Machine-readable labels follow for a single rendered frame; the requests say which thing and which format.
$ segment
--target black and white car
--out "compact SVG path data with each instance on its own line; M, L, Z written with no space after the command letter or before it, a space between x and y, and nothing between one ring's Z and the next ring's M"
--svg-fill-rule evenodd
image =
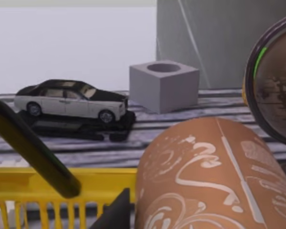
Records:
M16 93L15 106L38 117L42 114L119 121L126 114L126 95L99 90L73 80L47 80Z

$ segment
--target black handle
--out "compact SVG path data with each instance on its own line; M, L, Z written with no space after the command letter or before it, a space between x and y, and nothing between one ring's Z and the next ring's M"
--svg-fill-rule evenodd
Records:
M64 198L80 194L81 184L77 178L1 100L0 136Z

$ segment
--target gray wall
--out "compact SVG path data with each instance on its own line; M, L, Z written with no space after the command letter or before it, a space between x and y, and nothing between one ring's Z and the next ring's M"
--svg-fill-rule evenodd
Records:
M258 38L286 0L158 0L157 59L201 70L200 88L241 87Z

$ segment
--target car's rear wheel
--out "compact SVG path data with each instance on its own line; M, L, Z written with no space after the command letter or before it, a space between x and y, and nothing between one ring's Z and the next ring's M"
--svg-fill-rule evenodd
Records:
M106 124L113 123L115 121L115 115L109 110L103 110L99 113L99 119Z
M41 107L34 102L28 103L27 112L34 117L38 117L42 114Z

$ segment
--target cube with round hole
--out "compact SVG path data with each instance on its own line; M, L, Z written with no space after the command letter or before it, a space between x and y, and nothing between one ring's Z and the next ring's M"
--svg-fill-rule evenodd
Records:
M130 66L130 99L158 114L197 104L199 70L173 61Z

